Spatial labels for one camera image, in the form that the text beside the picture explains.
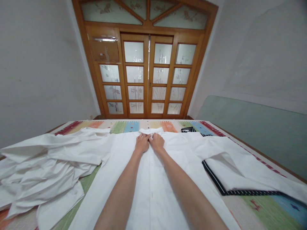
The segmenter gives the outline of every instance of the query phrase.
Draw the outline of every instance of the frosted glass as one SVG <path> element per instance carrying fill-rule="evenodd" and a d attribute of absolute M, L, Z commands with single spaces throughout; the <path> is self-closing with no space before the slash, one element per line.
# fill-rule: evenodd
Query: frosted glass
<path fill-rule="evenodd" d="M 128 86 L 130 100 L 143 100 L 143 86 Z"/>
<path fill-rule="evenodd" d="M 122 102 L 108 102 L 110 114 L 123 114 Z"/>
<path fill-rule="evenodd" d="M 126 66 L 128 83 L 143 83 L 144 70 L 142 66 Z"/>
<path fill-rule="evenodd" d="M 160 1 L 160 0 L 151 0 L 150 1 L 150 20 L 155 19 L 159 15 L 163 14 L 165 11 L 169 10 L 175 6 L 173 2 Z"/>
<path fill-rule="evenodd" d="M 183 87 L 172 87 L 170 93 L 170 101 L 182 101 L 185 95 L 185 88 Z"/>
<path fill-rule="evenodd" d="M 164 103 L 151 103 L 151 113 L 163 113 Z"/>
<path fill-rule="evenodd" d="M 154 50 L 154 63 L 169 64 L 171 54 L 172 54 L 172 45 L 156 43 Z"/>
<path fill-rule="evenodd" d="M 179 44 L 177 48 L 176 64 L 191 65 L 196 45 Z"/>
<path fill-rule="evenodd" d="M 144 113 L 143 102 L 129 102 L 130 113 Z"/>
<path fill-rule="evenodd" d="M 127 7 L 132 9 L 142 19 L 147 19 L 147 0 L 122 0 Z"/>
<path fill-rule="evenodd" d="M 180 114 L 181 103 L 169 103 L 167 114 Z"/>
<path fill-rule="evenodd" d="M 85 21 L 142 25 L 142 22 L 137 20 L 114 0 L 82 3 L 81 8 Z"/>
<path fill-rule="evenodd" d="M 188 6 L 181 6 L 154 24 L 160 27 L 205 29 L 207 15 Z"/>
<path fill-rule="evenodd" d="M 106 98 L 108 100 L 119 100 L 122 98 L 120 86 L 105 85 Z"/>
<path fill-rule="evenodd" d="M 143 62 L 144 44 L 142 42 L 124 42 L 126 62 Z"/>
<path fill-rule="evenodd" d="M 167 78 L 169 75 L 169 68 L 157 68 L 153 69 L 153 83 L 154 84 L 167 84 Z"/>
<path fill-rule="evenodd" d="M 102 80 L 104 82 L 119 82 L 119 72 L 117 65 L 99 65 Z"/>
<path fill-rule="evenodd" d="M 166 87 L 153 87 L 153 100 L 165 100 Z"/>
<path fill-rule="evenodd" d="M 186 85 L 186 83 L 188 82 L 189 74 L 190 69 L 175 68 L 173 84 Z"/>

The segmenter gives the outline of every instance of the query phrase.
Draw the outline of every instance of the black trim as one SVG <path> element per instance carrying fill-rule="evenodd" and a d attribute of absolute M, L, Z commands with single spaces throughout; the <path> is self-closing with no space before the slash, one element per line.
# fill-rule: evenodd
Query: black trim
<path fill-rule="evenodd" d="M 226 191 L 214 172 L 209 168 L 205 160 L 202 161 L 205 171 L 215 183 L 222 196 L 280 196 L 284 193 L 279 191 L 260 191 L 260 190 L 229 190 Z"/>

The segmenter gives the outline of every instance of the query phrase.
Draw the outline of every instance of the white fabric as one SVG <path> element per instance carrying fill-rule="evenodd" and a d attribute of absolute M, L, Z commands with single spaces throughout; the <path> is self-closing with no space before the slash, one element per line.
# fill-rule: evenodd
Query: white fabric
<path fill-rule="evenodd" d="M 229 189 L 263 190 L 267 188 L 307 203 L 306 185 L 273 172 L 228 137 L 207 136 L 198 139 L 195 153 L 201 160 L 207 159 L 210 169 Z"/>
<path fill-rule="evenodd" d="M 70 135 L 42 135 L 2 149 L 3 188 L 14 195 L 6 218 L 44 204 L 105 164 L 113 146 L 110 129 L 84 128 Z"/>
<path fill-rule="evenodd" d="M 41 204 L 36 212 L 38 228 L 40 230 L 52 229 L 83 197 L 83 188 L 78 181 L 67 192 Z"/>
<path fill-rule="evenodd" d="M 147 134 L 159 133 L 151 129 Z M 117 134 L 108 162 L 98 171 L 92 186 L 74 217 L 69 230 L 92 230 L 125 166 L 131 158 L 139 133 Z M 170 156 L 188 173 L 217 210 L 229 229 L 240 229 L 214 185 L 193 154 L 195 134 L 161 133 Z M 169 184 L 164 167 L 149 147 L 138 169 L 135 194 L 126 229 L 188 229 L 189 225 Z"/>
<path fill-rule="evenodd" d="M 8 192 L 3 185 L 0 185 L 0 211 L 8 209 L 13 199 L 14 195 Z"/>
<path fill-rule="evenodd" d="M 105 136 L 108 131 L 109 129 L 99 130 L 93 128 L 84 128 L 76 133 L 65 136 L 43 134 L 41 136 L 33 137 L 0 149 L 0 152 L 10 160 L 21 163 L 45 151 L 46 149 L 57 148 L 82 141 L 100 139 L 102 136 Z"/>

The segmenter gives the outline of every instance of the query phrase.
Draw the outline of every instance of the wall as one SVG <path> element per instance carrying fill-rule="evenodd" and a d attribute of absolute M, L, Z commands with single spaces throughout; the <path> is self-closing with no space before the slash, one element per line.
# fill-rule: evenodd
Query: wall
<path fill-rule="evenodd" d="M 307 2 L 226 0 L 188 115 L 209 95 L 307 114 Z"/>
<path fill-rule="evenodd" d="M 70 13 L 62 0 L 1 1 L 0 148 L 100 114 Z"/>

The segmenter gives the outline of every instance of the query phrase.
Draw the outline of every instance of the colorful striped blanket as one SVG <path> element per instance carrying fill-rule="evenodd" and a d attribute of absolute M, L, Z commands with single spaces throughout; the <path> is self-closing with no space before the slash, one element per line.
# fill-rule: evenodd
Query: colorful striped blanket
<path fill-rule="evenodd" d="M 181 132 L 182 128 L 193 127 L 197 132 L 212 136 L 228 136 L 237 144 L 253 154 L 257 160 L 261 161 L 274 172 L 289 177 L 292 175 L 274 165 L 257 152 L 245 146 L 240 141 L 220 130 L 215 125 L 207 121 L 195 120 L 93 120 L 93 121 L 73 121 L 68 122 L 52 133 L 71 134 L 84 127 L 111 128 L 111 133 L 136 132 L 140 128 L 163 127 L 165 132 Z M 99 166 L 94 172 L 80 179 L 85 194 L 89 190 L 94 180 Z M 226 206 L 238 222 L 241 229 L 306 229 L 307 228 L 307 206 L 285 195 L 264 195 L 264 196 L 223 196 Z M 83 200 L 81 200 L 53 229 L 67 230 L 78 211 Z M 36 209 L 17 217 L 4 220 L 8 210 L 0 211 L 0 230 L 22 229 L 38 230 L 35 220 Z"/>

